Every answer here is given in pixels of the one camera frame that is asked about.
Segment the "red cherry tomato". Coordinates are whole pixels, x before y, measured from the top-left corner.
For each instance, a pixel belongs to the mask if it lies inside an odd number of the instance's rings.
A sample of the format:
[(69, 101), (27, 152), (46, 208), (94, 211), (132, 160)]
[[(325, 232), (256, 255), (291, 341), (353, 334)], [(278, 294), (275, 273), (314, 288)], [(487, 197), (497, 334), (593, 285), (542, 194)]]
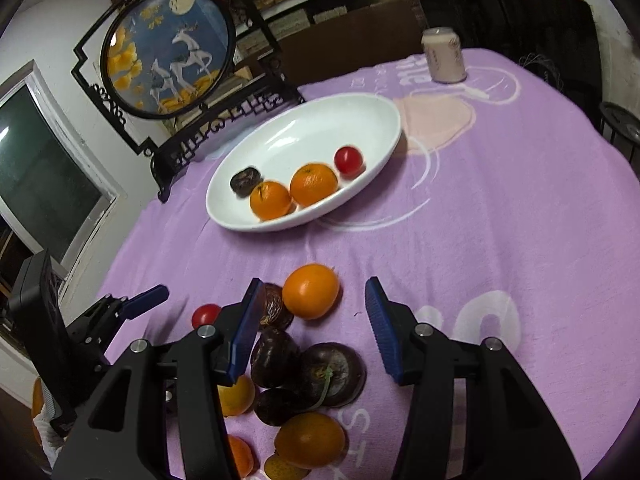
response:
[(221, 307), (218, 304), (202, 304), (194, 310), (191, 316), (191, 325), (194, 330), (197, 330), (203, 325), (214, 325), (218, 315), (221, 311)]
[(345, 178), (351, 178), (360, 173), (364, 162), (359, 150), (350, 145), (339, 148), (334, 154), (334, 166)]

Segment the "smooth orange fruit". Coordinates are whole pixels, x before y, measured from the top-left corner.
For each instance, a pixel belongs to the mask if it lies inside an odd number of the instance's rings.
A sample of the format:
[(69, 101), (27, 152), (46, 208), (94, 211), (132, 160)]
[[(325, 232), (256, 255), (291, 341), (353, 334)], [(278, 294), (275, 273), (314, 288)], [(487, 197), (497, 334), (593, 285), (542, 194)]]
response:
[(306, 321), (323, 318), (336, 303), (341, 290), (333, 269), (320, 263), (308, 263), (293, 271), (282, 287), (285, 307)]

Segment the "small orange mandarin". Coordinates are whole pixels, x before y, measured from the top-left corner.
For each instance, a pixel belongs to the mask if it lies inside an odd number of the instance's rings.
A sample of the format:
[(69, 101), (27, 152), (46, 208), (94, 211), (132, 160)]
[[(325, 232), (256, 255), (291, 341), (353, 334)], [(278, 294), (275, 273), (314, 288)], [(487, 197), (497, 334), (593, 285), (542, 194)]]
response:
[(286, 216), (294, 208), (290, 192), (280, 182), (264, 181), (250, 193), (250, 209), (262, 221)]

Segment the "large orange mandarin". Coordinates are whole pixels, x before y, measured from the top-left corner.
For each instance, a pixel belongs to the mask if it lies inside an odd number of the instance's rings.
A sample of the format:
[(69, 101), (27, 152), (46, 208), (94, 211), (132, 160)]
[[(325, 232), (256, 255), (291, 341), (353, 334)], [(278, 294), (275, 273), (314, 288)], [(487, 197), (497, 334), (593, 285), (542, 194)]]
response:
[(324, 200), (337, 189), (338, 179), (335, 172), (320, 162), (301, 166), (290, 181), (292, 199), (302, 207)]
[(336, 462), (346, 446), (346, 434), (332, 417), (317, 413), (297, 415), (286, 422), (274, 439), (274, 450), (286, 462), (316, 469)]

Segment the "small yellow orange fruit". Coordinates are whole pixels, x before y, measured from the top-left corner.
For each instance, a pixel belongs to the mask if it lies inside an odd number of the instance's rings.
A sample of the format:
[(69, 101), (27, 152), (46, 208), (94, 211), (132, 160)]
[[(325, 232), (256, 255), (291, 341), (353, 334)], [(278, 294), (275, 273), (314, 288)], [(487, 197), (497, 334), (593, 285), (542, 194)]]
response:
[(256, 387), (246, 375), (238, 378), (233, 386), (219, 386), (218, 396), (224, 417), (239, 416), (247, 412), (255, 400)]

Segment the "grey knitted sleeve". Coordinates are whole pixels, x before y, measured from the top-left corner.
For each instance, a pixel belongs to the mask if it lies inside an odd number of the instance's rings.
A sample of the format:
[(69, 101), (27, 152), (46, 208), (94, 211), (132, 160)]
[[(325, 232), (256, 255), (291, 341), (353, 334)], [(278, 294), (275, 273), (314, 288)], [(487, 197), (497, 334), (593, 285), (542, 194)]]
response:
[(32, 424), (36, 440), (47, 457), (50, 468), (54, 467), (65, 443), (65, 439), (51, 426), (53, 412), (50, 393), (42, 384), (41, 378), (37, 377), (32, 388)]

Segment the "yellowish small fruit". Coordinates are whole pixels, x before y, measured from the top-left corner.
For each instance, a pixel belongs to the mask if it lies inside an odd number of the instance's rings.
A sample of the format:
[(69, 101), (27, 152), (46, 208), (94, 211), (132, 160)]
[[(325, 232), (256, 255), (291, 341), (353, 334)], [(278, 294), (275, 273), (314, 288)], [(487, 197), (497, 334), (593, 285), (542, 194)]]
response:
[(303, 480), (310, 470), (292, 465), (281, 456), (273, 454), (264, 463), (264, 473), (270, 480)]

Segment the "white ceramic plate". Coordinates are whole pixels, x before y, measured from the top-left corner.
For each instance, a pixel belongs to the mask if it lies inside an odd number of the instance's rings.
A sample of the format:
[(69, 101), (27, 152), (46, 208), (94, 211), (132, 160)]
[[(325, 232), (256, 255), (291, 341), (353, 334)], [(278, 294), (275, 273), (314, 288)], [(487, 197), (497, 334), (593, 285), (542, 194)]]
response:
[[(384, 96), (343, 93), (291, 108), (257, 127), (222, 159), (206, 191), (209, 218), (235, 232), (277, 232), (316, 220), (370, 184), (390, 160), (400, 137), (400, 111)], [(250, 203), (231, 189), (232, 176), (247, 167), (257, 169), (266, 180), (288, 184), (307, 162), (332, 166), (335, 152), (346, 145), (363, 157), (360, 174), (338, 180), (334, 194), (282, 218), (258, 219)]]

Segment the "purple printed tablecloth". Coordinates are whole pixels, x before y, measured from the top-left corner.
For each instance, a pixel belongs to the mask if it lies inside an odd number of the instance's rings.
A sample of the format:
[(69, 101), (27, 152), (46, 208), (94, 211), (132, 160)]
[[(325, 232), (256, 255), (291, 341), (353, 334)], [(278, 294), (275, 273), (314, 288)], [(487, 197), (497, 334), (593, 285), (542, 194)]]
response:
[(319, 479), (386, 479), (411, 392), (385, 373), (364, 310), (377, 276), (391, 300), (447, 336), (495, 336), (544, 397), (583, 474), (622, 432), (639, 400), (639, 182), (584, 113), (532, 73), (467, 50), (469, 77), (433, 84), (409, 56), (303, 88), (307, 100), (371, 92), (394, 100), (406, 135), (385, 169), (333, 214), (279, 233), (235, 233), (205, 208), (208, 182), (233, 146), (223, 133), (192, 162), (167, 202), (149, 203), (120, 248), (104, 294), (157, 284), (169, 299), (122, 326), (131, 341), (189, 333), (202, 304), (232, 304), (253, 278), (282, 283), (310, 262), (343, 286), (316, 324), (291, 328), (301, 347), (339, 341), (368, 369), (362, 395), (334, 412), (349, 448)]

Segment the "black carved screen stand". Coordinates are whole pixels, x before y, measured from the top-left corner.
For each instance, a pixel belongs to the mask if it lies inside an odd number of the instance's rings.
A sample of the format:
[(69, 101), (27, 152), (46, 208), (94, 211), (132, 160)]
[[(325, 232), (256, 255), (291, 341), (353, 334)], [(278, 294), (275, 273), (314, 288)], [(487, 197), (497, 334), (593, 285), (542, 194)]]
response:
[(100, 75), (100, 55), (107, 29), (117, 14), (133, 1), (115, 0), (81, 37), (74, 49), (77, 62), (72, 75), (98, 112), (134, 154), (149, 157), (151, 174), (158, 186), (157, 197), (161, 202), (166, 202), (171, 185), (189, 166), (198, 147), (209, 136), (222, 130), (229, 122), (270, 112), (287, 102), (299, 104), (303, 102), (303, 97), (283, 73), (280, 44), (256, 8), (254, 0), (221, 0), (229, 10), (232, 21), (232, 13), (239, 11), (247, 28), (258, 30), (267, 40), (267, 51), (257, 59), (260, 66), (258, 74), (227, 89), (226, 83), (238, 69), (233, 55), (227, 75), (216, 84), (212, 94), (193, 110), (162, 120), (142, 119), (126, 113), (104, 88)]

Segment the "round deer painting screen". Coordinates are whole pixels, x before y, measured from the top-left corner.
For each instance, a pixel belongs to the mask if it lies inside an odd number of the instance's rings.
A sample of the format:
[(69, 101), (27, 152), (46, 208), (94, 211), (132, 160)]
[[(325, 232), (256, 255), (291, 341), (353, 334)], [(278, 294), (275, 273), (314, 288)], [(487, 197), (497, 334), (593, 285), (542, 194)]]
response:
[(169, 119), (212, 94), (234, 50), (235, 27), (221, 0), (134, 0), (107, 29), (100, 75), (126, 113)]

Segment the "dark stool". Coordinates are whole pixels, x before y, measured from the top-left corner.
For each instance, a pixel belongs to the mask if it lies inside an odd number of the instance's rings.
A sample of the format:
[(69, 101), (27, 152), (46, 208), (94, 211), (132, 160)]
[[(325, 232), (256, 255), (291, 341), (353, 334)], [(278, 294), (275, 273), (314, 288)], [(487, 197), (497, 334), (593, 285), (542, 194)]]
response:
[(599, 106), (602, 127), (608, 128), (608, 142), (620, 148), (627, 145), (622, 153), (631, 164), (639, 153), (639, 118), (629, 110), (612, 102), (602, 102)]

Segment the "pink beverage can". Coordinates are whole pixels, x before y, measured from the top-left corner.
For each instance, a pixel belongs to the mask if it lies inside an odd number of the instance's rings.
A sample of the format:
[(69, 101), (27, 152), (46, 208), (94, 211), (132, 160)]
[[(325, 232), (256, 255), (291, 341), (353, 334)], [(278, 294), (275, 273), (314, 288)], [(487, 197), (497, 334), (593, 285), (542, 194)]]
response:
[(434, 27), (422, 32), (421, 44), (428, 70), (435, 82), (458, 84), (466, 73), (460, 38), (450, 27)]

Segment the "window frame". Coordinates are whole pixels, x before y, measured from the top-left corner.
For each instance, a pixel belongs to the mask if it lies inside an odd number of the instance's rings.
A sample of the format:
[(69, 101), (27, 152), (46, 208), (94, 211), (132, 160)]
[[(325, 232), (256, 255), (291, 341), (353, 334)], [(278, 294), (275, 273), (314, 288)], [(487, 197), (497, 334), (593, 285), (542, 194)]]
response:
[(34, 254), (47, 250), (61, 278), (119, 198), (81, 145), (35, 62), (1, 84), (1, 219)]

